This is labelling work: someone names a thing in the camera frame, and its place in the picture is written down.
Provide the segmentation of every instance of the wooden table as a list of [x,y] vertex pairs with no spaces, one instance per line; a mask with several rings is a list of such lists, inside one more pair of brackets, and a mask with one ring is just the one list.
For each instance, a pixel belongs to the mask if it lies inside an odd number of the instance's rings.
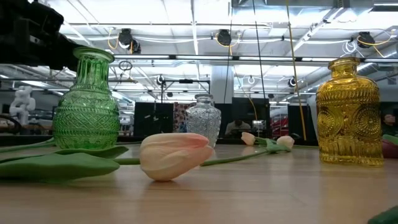
[[[138,147],[123,157],[138,155]],[[255,148],[220,145],[215,157]],[[316,149],[198,167],[153,182],[139,166],[67,185],[0,184],[0,223],[366,223],[398,205],[398,161],[321,164]]]

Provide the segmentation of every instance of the glass vase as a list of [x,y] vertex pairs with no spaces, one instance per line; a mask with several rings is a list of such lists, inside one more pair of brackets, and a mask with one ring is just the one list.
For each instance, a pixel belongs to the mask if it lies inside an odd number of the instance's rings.
[[221,111],[214,106],[213,96],[195,95],[197,105],[186,110],[187,132],[197,133],[209,139],[209,146],[215,147],[221,125]]
[[77,77],[59,101],[53,121],[54,140],[62,149],[105,149],[116,144],[119,109],[108,86],[113,55],[79,47]]
[[331,80],[317,91],[320,160],[381,166],[379,88],[357,76],[358,58],[330,62]]

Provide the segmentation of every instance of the pink tulip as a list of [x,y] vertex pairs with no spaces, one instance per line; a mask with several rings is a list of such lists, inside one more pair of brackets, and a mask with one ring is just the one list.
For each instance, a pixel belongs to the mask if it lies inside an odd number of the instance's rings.
[[254,145],[254,142],[256,141],[256,137],[250,133],[245,133],[242,132],[242,137],[241,139],[246,143],[248,146]]
[[167,181],[199,166],[213,153],[209,140],[194,133],[155,134],[141,144],[141,169],[148,177]]
[[294,144],[294,139],[290,136],[282,136],[278,140],[276,140],[276,144],[281,146],[286,146],[289,149],[292,149]]

